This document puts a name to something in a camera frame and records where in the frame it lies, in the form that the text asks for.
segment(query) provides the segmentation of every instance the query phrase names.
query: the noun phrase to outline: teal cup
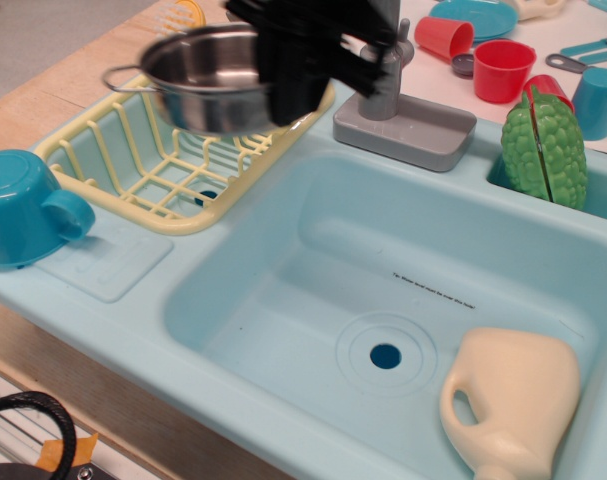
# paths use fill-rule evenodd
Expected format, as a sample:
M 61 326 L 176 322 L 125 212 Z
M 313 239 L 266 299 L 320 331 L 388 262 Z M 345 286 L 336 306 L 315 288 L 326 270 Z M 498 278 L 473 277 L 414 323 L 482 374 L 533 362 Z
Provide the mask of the teal cup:
M 22 267 L 80 240 L 94 224 L 94 211 L 62 190 L 35 154 L 0 151 L 0 266 Z
M 585 70 L 572 103 L 585 140 L 607 137 L 607 69 Z

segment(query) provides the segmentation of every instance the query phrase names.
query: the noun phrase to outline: yellow dish rack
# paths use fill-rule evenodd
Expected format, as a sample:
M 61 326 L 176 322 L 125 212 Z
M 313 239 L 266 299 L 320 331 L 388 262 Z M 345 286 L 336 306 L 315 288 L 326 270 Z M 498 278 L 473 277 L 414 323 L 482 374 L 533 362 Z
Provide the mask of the yellow dish rack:
M 139 75 L 128 88 L 143 88 Z M 149 93 L 113 93 L 34 147 L 61 186 L 167 235 L 217 222 L 332 104 L 264 134 L 204 137 L 169 126 Z

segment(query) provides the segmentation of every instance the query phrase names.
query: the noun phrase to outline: drain hole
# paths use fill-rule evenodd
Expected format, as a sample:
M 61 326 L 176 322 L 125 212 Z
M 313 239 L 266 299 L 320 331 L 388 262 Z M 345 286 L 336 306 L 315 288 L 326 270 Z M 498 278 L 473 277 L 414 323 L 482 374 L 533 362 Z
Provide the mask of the drain hole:
M 401 352 L 394 345 L 382 343 L 370 352 L 370 360 L 379 368 L 389 370 L 401 363 Z
M 213 192 L 211 190 L 204 190 L 202 192 L 199 192 L 201 195 L 203 195 L 204 197 L 207 198 L 216 198 L 217 197 L 217 193 Z M 198 197 L 194 197 L 194 203 L 196 203 L 199 207 L 203 206 L 203 199 L 202 198 L 198 198 Z

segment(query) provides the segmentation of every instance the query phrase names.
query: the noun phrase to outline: faucet base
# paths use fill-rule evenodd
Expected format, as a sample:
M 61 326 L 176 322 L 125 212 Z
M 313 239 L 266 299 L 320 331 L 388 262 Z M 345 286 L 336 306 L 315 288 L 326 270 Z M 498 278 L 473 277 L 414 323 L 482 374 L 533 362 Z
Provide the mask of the faucet base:
M 335 140 L 435 172 L 454 168 L 476 126 L 470 112 L 400 95 L 398 113 L 368 120 L 358 113 L 359 94 L 334 115 Z

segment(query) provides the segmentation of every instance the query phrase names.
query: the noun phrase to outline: metal pot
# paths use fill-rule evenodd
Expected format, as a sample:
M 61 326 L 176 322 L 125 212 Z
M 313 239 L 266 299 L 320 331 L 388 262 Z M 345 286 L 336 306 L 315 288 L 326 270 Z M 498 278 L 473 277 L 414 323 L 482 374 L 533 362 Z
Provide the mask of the metal pot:
M 246 23 L 196 28 L 160 40 L 141 56 L 139 65 L 107 70 L 103 83 L 116 92 L 154 94 L 159 113 L 169 124 L 202 135 L 263 132 L 270 120 L 269 85 L 259 82 L 257 34 Z M 138 69 L 149 88 L 122 88 L 109 78 Z

